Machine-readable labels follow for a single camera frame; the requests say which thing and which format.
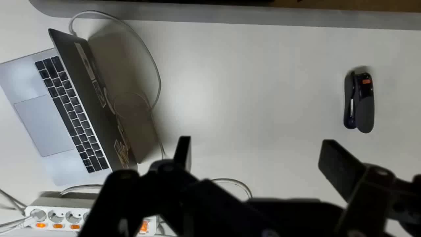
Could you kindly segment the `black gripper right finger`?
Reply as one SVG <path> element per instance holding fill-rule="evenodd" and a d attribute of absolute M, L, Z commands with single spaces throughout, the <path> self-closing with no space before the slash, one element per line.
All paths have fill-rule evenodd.
<path fill-rule="evenodd" d="M 341 198 L 350 202 L 366 166 L 336 140 L 324 140 L 319 157 L 319 170 Z"/>

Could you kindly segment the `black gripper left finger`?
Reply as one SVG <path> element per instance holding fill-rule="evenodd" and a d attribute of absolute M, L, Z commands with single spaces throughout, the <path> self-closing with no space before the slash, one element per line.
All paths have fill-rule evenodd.
<path fill-rule="evenodd" d="M 174 153 L 174 166 L 177 170 L 191 170 L 191 137 L 182 136 Z"/>

